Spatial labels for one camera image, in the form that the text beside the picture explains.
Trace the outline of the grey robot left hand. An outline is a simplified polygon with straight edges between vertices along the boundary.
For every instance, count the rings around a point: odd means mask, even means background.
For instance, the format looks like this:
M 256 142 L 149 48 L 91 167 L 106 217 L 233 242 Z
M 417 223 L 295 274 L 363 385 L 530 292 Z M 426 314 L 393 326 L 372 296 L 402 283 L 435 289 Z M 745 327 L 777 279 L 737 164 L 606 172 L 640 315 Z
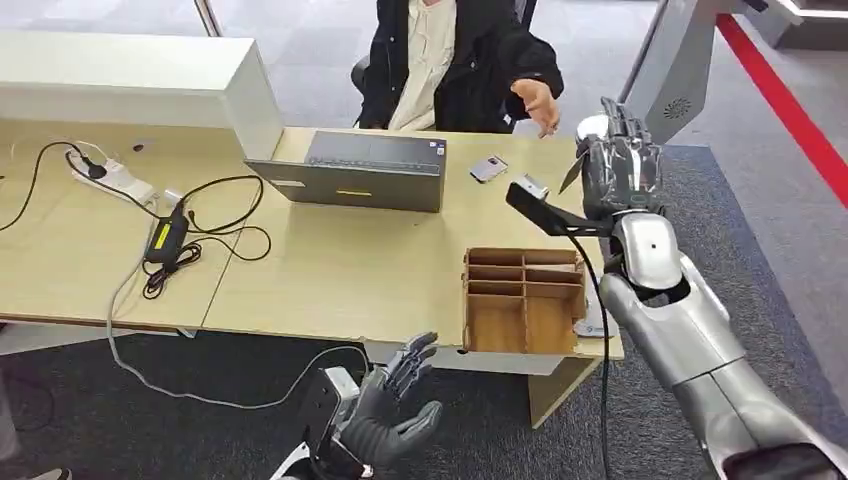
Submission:
M 361 463 L 387 467 L 437 430 L 444 410 L 438 400 L 427 402 L 413 417 L 397 419 L 407 393 L 432 370 L 427 360 L 437 352 L 437 339 L 435 332 L 411 338 L 386 365 L 375 366 L 364 377 L 358 404 L 340 434 L 341 443 Z

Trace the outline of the person's left hand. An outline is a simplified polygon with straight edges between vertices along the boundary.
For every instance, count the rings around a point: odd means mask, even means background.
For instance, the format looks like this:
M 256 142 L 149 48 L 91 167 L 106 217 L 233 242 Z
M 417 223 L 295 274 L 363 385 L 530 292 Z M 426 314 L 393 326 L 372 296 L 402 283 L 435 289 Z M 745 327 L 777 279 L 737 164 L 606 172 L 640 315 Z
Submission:
M 526 113 L 539 126 L 539 138 L 556 133 L 560 123 L 560 110 L 546 83 L 519 79 L 512 83 L 511 91 L 521 98 Z

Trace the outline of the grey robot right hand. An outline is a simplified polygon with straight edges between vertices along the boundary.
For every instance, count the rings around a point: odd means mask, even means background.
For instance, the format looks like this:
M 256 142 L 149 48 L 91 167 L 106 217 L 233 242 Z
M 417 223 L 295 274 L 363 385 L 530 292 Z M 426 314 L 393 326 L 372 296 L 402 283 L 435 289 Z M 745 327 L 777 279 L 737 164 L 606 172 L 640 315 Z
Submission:
M 662 214 L 661 146 L 623 104 L 609 97 L 600 102 L 603 112 L 577 128 L 586 217 L 604 220 L 629 210 Z

